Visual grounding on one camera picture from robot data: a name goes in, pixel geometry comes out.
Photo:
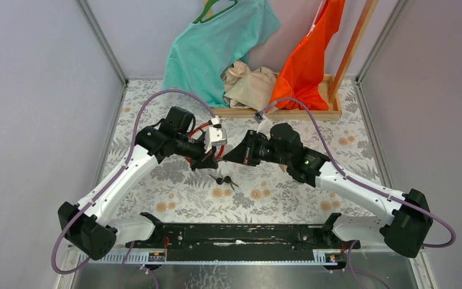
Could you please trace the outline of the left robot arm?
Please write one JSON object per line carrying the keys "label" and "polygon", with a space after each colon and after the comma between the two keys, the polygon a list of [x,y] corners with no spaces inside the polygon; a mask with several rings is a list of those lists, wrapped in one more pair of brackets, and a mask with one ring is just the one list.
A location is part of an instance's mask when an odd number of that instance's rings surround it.
{"label": "left robot arm", "polygon": [[172,155],[188,160],[191,170],[218,167],[217,147],[227,143],[220,118],[213,116],[198,139],[188,135],[193,118],[189,111],[172,107],[156,126],[139,131],[127,156],[110,175],[77,203],[65,202],[59,207],[63,238],[93,260],[102,259],[116,245],[132,241],[142,241],[147,247],[159,245],[163,233],[150,218],[113,219],[113,215],[132,188]]}

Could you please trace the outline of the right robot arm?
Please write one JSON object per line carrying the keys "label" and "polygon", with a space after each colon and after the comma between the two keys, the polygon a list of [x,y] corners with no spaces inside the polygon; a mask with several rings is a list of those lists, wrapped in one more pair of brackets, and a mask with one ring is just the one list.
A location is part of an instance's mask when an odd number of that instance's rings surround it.
{"label": "right robot arm", "polygon": [[412,188],[403,193],[346,170],[338,171],[328,156],[305,147],[299,133],[287,123],[274,125],[269,137],[249,129],[223,159],[253,167],[261,161],[285,165],[294,180],[332,191],[372,213],[370,217],[333,213],[321,231],[323,244],[330,248],[343,241],[369,241],[384,243],[394,252],[414,258],[433,224],[423,213],[429,206],[422,192]]}

